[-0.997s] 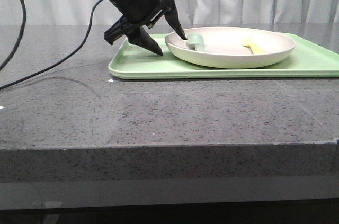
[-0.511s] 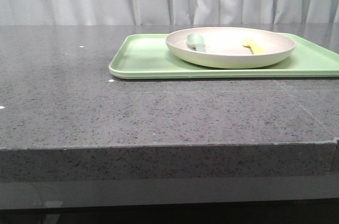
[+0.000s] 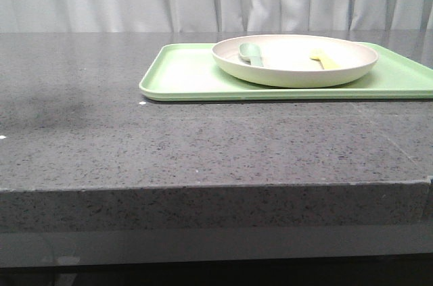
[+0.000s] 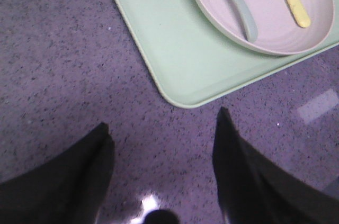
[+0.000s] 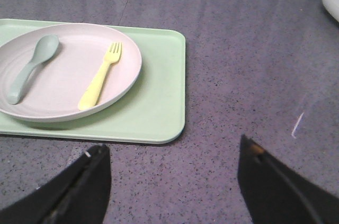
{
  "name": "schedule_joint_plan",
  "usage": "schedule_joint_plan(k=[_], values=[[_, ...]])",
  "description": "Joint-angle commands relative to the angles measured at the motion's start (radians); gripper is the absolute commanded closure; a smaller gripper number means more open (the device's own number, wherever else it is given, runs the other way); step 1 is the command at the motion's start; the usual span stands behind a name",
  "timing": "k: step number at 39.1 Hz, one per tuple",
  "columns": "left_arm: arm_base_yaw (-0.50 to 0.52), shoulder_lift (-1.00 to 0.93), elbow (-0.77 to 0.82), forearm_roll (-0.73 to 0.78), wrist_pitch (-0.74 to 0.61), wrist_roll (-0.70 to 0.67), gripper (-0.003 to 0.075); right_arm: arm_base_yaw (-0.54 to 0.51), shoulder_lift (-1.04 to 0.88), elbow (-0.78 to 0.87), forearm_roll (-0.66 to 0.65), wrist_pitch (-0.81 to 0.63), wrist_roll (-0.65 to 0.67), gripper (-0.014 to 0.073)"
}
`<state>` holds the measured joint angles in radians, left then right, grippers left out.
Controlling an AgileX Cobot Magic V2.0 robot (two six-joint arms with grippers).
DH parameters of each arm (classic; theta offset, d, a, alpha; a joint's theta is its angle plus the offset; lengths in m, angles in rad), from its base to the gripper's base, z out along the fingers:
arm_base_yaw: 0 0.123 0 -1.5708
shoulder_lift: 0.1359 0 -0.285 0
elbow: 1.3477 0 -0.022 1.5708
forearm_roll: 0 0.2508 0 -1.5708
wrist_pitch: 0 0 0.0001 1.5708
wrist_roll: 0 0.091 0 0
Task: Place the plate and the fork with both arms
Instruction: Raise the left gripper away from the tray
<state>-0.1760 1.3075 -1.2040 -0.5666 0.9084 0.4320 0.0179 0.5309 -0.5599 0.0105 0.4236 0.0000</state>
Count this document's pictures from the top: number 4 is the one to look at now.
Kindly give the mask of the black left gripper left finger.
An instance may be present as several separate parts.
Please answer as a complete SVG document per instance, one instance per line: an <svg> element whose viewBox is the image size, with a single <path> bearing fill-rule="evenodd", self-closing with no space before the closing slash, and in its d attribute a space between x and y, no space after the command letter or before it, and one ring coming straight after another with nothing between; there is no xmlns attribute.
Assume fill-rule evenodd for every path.
<svg viewBox="0 0 339 224"><path fill-rule="evenodd" d="M1 184L1 223L96 223L114 169L100 123L62 154Z"/></svg>

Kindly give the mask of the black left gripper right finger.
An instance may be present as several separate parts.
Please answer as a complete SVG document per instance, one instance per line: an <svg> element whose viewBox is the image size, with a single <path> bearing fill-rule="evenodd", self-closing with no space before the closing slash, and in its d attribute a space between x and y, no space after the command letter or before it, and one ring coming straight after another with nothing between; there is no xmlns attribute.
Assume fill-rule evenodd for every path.
<svg viewBox="0 0 339 224"><path fill-rule="evenodd" d="M212 164L224 223L338 223L338 199L257 151L225 107L217 115Z"/></svg>

